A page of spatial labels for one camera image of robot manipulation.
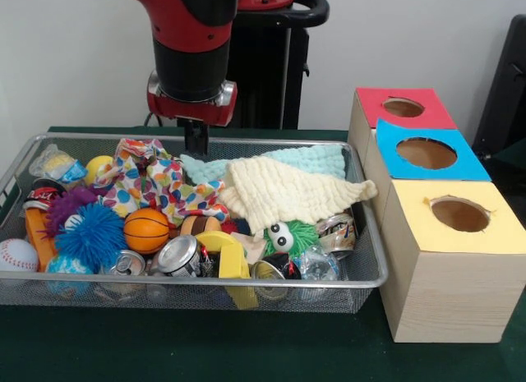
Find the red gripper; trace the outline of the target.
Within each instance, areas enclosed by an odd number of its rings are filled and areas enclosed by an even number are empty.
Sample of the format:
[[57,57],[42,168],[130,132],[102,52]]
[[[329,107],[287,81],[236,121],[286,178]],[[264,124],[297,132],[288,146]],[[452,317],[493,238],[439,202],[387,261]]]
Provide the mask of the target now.
[[208,154],[209,125],[226,127],[232,120],[238,96],[237,84],[224,81],[221,93],[203,102],[183,102],[165,94],[156,70],[150,74],[147,85],[147,103],[150,111],[167,118],[186,120],[186,151],[189,154]]

